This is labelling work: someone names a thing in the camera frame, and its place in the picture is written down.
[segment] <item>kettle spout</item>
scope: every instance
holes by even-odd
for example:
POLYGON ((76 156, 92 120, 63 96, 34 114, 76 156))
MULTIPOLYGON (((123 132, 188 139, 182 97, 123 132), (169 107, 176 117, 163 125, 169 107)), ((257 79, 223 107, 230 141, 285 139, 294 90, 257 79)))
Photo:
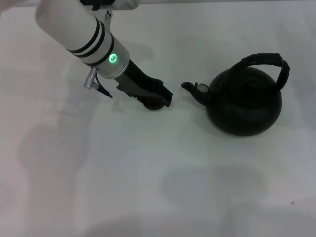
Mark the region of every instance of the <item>kettle spout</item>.
POLYGON ((190 82, 184 82, 181 87, 188 92, 198 101, 200 104, 207 106, 210 101, 210 91, 207 85, 195 83, 193 85, 190 82))

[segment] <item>kettle body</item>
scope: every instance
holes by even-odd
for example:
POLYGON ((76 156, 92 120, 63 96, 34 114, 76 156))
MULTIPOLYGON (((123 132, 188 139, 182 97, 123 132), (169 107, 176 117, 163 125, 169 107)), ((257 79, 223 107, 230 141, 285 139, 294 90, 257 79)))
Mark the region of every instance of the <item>kettle body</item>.
POLYGON ((254 54, 219 74, 212 83, 184 82, 181 86, 206 106, 213 123, 236 136, 252 136, 269 129, 282 109, 281 89, 287 82, 289 66, 279 54, 254 54), (252 65, 282 67, 278 80, 252 65))

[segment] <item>white table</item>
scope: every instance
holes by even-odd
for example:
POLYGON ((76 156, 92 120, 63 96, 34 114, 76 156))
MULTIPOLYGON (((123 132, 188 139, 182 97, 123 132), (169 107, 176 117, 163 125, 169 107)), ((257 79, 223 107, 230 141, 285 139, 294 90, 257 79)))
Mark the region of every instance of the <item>white table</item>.
MULTIPOLYGON (((316 1, 141 5, 113 34, 174 93, 146 110, 35 24, 0 20, 0 236, 314 237, 316 1), (223 134, 181 82, 209 83, 241 58, 279 52, 291 67, 267 132, 223 134)), ((277 77, 279 68, 263 67, 277 77)))

